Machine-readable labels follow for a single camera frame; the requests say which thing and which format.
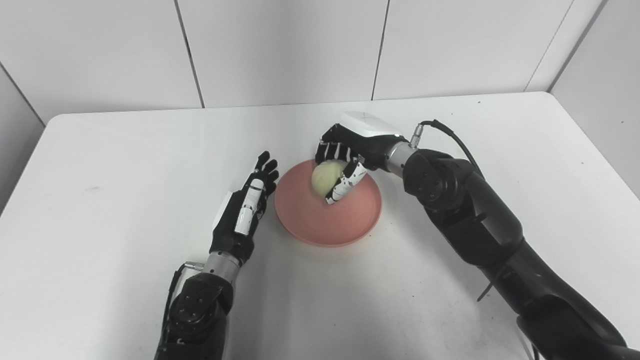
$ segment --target robotic hand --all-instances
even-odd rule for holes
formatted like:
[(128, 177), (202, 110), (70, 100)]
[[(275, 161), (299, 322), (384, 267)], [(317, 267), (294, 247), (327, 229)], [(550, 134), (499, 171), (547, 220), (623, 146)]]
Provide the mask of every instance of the robotic hand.
[[(253, 252), (253, 234), (276, 188), (277, 161), (269, 152), (258, 157), (244, 186), (228, 199), (213, 231), (207, 262), (187, 262), (178, 269), (169, 289), (156, 360), (220, 360), (227, 315), (233, 305), (234, 281)], [(184, 268), (199, 270), (184, 282), (172, 303)]]
[[(362, 178), (351, 171), (360, 165), (401, 177), (404, 190), (416, 196), (458, 255), (490, 280), (478, 301), (496, 287), (518, 315), (518, 326), (531, 341), (536, 359), (542, 354), (549, 360), (640, 360), (640, 352), (627, 348), (613, 324), (533, 251), (517, 217), (448, 127), (437, 120), (423, 121), (409, 142), (368, 114), (346, 113), (341, 121), (323, 135), (316, 152), (316, 163), (350, 161), (351, 168), (345, 168), (326, 196), (329, 204)], [(418, 149), (425, 125), (451, 136), (468, 160)]]

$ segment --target white table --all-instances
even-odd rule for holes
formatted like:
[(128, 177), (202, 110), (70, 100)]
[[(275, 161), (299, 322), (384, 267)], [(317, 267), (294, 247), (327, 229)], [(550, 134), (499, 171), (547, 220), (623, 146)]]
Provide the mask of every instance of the white table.
[[(0, 357), (152, 359), (166, 291), (203, 261), (228, 190), (269, 149), (286, 171), (343, 111), (406, 135), (445, 122), (543, 259), (640, 347), (640, 201), (549, 94), (60, 115), (0, 218)], [(462, 157), (435, 130), (422, 147)], [(400, 179), (373, 174), (370, 236), (322, 249), (270, 208), (242, 268), (229, 359), (526, 359), (515, 315), (429, 223)]]

